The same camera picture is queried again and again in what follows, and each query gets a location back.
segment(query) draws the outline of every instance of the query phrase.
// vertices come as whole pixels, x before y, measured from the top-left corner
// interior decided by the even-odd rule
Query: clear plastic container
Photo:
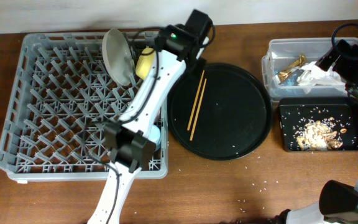
[[[358,38],[343,39],[351,45],[358,45]],[[331,38],[271,40],[268,52],[262,58],[262,75],[272,101],[286,97],[346,96],[343,85],[281,86],[277,79],[274,79],[276,73],[287,68],[300,54],[306,55],[306,62],[312,62],[322,57],[331,47]]]

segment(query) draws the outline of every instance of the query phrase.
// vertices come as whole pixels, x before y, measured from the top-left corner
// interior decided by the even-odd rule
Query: small light blue object
[[[152,126],[149,140],[155,143],[155,145],[156,145],[155,151],[157,151],[161,148],[161,130],[156,125]]]

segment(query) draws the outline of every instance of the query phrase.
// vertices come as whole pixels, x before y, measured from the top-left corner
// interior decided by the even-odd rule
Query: white wall
[[[0,0],[0,33],[165,26],[194,8],[215,24],[358,19],[358,0]]]

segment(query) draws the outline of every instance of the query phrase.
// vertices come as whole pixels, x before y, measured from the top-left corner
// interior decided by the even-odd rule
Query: food wrapper
[[[306,56],[304,54],[300,54],[299,58],[294,61],[291,65],[289,65],[286,69],[283,69],[281,72],[277,74],[280,82],[284,82],[292,74],[295,67],[301,67],[306,63]]]

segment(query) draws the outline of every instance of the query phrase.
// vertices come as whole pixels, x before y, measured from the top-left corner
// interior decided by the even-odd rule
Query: round black tray
[[[193,140],[186,129],[199,79],[185,77],[169,94],[168,127],[183,147],[207,159],[249,154],[270,132],[269,94],[258,79],[239,67],[215,63],[204,70],[207,82]]]

